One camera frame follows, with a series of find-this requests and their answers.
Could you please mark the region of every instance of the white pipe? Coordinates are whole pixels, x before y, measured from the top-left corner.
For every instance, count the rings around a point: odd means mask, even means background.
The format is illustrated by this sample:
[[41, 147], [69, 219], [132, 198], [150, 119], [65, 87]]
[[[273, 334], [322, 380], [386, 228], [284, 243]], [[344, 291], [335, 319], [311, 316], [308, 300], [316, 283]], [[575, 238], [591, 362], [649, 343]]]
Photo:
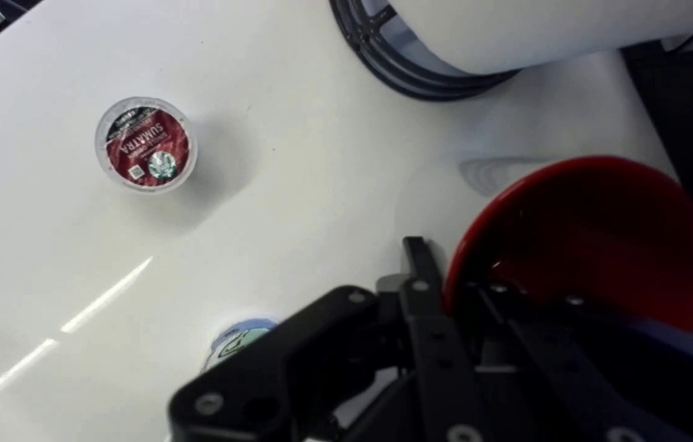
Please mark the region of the white pipe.
[[391, 0], [446, 63], [494, 74], [693, 33], [693, 0]]

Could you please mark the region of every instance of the white surface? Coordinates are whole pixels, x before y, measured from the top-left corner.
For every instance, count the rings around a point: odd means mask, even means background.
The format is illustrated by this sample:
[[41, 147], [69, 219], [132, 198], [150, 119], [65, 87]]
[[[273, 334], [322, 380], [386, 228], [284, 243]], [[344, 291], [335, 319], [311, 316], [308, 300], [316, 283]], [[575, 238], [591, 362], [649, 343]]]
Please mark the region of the white surface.
[[494, 74], [693, 33], [693, 0], [391, 0], [462, 71]]
[[[164, 198], [94, 158], [132, 94], [199, 130]], [[0, 442], [159, 442], [225, 325], [398, 273], [402, 234], [446, 257], [483, 203], [457, 165], [492, 152], [668, 169], [612, 55], [433, 105], [380, 87], [325, 0], [41, 3], [0, 36]]]

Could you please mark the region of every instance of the black plastic part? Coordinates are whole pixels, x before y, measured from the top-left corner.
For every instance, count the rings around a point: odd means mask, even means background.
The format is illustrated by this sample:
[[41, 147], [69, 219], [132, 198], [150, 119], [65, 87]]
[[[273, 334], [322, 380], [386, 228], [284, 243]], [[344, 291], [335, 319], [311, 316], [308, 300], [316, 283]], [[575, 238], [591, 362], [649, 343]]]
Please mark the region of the black plastic part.
[[0, 0], [0, 16], [10, 23], [20, 20], [27, 11], [40, 6], [40, 0]]
[[413, 63], [398, 55], [384, 36], [380, 27], [395, 18], [395, 11], [386, 6], [374, 18], [368, 18], [362, 0], [328, 0], [339, 30], [354, 55], [392, 90], [421, 98], [421, 101], [462, 101], [480, 97], [504, 81], [515, 71], [489, 74], [489, 77], [444, 77], [425, 66]]
[[[427, 243], [405, 238], [405, 252], [398, 292], [337, 288], [183, 385], [175, 442], [444, 442], [454, 427], [468, 442], [693, 440], [693, 336], [480, 281], [459, 288], [472, 325], [457, 326]], [[335, 426], [378, 369], [398, 380], [351, 427]], [[219, 407], [197, 407], [208, 394]]]
[[[169, 405], [175, 442], [265, 440], [311, 434], [331, 407], [374, 383], [374, 367], [349, 358], [349, 336], [378, 314], [358, 288], [337, 288], [233, 358], [183, 385]], [[197, 413], [206, 394], [224, 399]]]

